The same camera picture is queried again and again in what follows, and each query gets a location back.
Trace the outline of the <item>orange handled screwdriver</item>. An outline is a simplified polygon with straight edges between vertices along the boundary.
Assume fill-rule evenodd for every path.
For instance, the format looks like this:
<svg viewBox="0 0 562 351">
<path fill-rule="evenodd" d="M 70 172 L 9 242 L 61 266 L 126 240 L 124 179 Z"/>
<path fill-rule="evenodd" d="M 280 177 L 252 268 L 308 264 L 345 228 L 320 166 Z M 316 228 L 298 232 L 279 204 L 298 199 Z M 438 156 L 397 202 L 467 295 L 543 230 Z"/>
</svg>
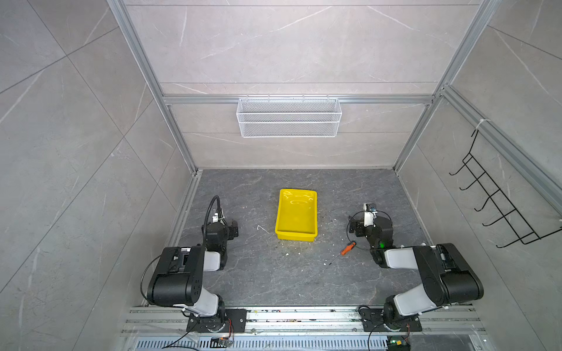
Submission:
<svg viewBox="0 0 562 351">
<path fill-rule="evenodd" d="M 340 251 L 340 253 L 326 266 L 331 266 L 336 260 L 346 256 L 351 250 L 353 250 L 356 247 L 356 245 L 357 243 L 355 241 L 348 242 L 348 244 Z"/>
</svg>

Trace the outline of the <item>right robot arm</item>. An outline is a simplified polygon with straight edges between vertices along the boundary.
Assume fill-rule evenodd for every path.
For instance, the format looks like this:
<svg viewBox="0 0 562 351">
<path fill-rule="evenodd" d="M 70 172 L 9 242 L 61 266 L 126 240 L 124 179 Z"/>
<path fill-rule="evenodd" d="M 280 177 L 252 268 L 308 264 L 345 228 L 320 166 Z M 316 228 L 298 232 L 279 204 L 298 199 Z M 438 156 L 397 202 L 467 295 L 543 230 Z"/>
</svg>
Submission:
<svg viewBox="0 0 562 351">
<path fill-rule="evenodd" d="M 389 296 L 380 317 L 372 319 L 376 328 L 400 331 L 424 312 L 483 298 L 481 280 L 454 244 L 396 247 L 391 217 L 379 214 L 375 204 L 364 204 L 348 217 L 346 234 L 365 238 L 366 250 L 380 268 L 417 271 L 421 283 Z"/>
</svg>

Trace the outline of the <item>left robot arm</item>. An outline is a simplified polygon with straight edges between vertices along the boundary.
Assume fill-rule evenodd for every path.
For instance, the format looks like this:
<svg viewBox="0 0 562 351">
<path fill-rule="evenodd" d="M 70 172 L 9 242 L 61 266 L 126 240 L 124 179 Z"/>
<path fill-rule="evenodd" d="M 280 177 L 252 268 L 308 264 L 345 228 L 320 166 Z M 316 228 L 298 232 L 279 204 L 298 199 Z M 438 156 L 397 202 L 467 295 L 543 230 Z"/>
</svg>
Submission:
<svg viewBox="0 0 562 351">
<path fill-rule="evenodd" d="M 148 286 L 140 291 L 149 304 L 180 308 L 217 330 L 228 322 L 225 303 L 203 287 L 203 274 L 225 268 L 228 242 L 239 236 L 238 223 L 227 223 L 215 215 L 202 226 L 202 232 L 202 245 L 165 247 L 153 260 L 156 267 Z"/>
</svg>

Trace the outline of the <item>yellow plastic bin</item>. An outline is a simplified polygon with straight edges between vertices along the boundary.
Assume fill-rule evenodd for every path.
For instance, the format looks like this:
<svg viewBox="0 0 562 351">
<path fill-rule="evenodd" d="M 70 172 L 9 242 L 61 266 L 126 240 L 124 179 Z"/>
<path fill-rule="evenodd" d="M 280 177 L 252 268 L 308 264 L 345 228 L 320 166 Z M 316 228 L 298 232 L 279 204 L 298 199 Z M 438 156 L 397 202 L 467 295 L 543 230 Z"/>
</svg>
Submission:
<svg viewBox="0 0 562 351">
<path fill-rule="evenodd" d="M 318 193 L 281 189 L 275 233 L 279 240 L 314 242 L 318 236 Z"/>
</svg>

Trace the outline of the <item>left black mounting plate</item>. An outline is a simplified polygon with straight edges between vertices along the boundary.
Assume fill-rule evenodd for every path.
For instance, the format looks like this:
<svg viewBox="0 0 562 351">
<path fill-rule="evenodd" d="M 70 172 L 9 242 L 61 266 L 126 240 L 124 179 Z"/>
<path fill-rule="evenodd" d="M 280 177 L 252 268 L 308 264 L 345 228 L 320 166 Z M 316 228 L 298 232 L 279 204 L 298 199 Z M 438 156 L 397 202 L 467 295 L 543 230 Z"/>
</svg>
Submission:
<svg viewBox="0 0 562 351">
<path fill-rule="evenodd" d="M 213 317 L 190 314 L 187 331 L 200 333 L 243 333 L 247 323 L 246 309 L 226 309 Z"/>
</svg>

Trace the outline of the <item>black mounting plate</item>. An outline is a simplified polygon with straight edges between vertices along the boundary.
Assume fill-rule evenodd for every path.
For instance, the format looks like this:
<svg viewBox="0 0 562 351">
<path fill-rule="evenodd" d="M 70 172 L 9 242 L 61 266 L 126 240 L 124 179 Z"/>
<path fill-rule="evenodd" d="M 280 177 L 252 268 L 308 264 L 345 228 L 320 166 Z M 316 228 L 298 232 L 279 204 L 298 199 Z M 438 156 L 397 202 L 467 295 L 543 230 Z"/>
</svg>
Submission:
<svg viewBox="0 0 562 351">
<path fill-rule="evenodd" d="M 421 332 L 422 325 L 417 315 L 403 317 L 383 308 L 358 307 L 365 332 Z"/>
<path fill-rule="evenodd" d="M 190 314 L 187 331 L 200 333 L 243 333 L 247 323 L 246 309 L 226 309 L 213 317 Z"/>
</svg>

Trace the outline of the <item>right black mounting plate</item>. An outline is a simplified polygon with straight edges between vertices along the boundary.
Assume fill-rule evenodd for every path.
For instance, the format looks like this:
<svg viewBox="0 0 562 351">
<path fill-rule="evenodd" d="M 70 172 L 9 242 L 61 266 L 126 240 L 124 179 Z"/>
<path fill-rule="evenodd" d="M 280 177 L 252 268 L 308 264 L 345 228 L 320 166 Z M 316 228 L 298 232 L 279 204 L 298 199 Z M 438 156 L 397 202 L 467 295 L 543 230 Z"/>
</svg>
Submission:
<svg viewBox="0 0 562 351">
<path fill-rule="evenodd" d="M 403 317 L 383 308 L 358 307 L 365 332 L 421 332 L 422 325 L 417 315 Z"/>
</svg>

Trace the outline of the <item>small green circuit board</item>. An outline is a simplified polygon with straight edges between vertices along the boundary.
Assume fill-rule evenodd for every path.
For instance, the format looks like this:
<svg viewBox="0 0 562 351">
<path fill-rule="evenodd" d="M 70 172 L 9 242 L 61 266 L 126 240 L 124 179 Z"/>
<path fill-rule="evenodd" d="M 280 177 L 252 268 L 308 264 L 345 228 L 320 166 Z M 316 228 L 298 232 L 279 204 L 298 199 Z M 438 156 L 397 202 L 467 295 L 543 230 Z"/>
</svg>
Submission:
<svg viewBox="0 0 562 351">
<path fill-rule="evenodd" d="M 387 339 L 388 351 L 410 351 L 410 343 L 402 337 L 389 337 Z"/>
</svg>

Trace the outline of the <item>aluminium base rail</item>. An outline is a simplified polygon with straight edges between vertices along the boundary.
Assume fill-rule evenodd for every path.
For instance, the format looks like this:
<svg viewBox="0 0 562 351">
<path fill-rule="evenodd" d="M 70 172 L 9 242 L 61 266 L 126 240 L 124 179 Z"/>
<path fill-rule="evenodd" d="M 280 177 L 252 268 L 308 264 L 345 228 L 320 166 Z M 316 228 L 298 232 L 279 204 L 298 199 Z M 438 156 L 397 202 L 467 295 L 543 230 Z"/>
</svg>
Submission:
<svg viewBox="0 0 562 351">
<path fill-rule="evenodd" d="M 356 306 L 229 307 L 246 309 L 243 333 L 187 331 L 185 312 L 130 310 L 114 350 L 387 350 L 402 337 L 411 350 L 493 350 L 470 304 L 424 312 L 421 332 L 365 332 Z"/>
</svg>

